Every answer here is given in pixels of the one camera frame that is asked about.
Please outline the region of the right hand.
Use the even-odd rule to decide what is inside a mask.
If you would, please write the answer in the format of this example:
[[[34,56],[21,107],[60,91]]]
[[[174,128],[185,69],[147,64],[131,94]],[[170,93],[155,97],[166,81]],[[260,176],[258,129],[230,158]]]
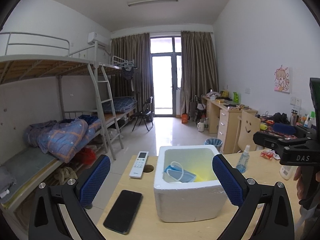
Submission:
[[[305,187],[304,179],[305,178],[304,178],[304,174],[302,173],[302,168],[297,167],[293,180],[297,182],[296,189],[297,189],[297,197],[299,200],[302,200],[304,198],[304,187]]]

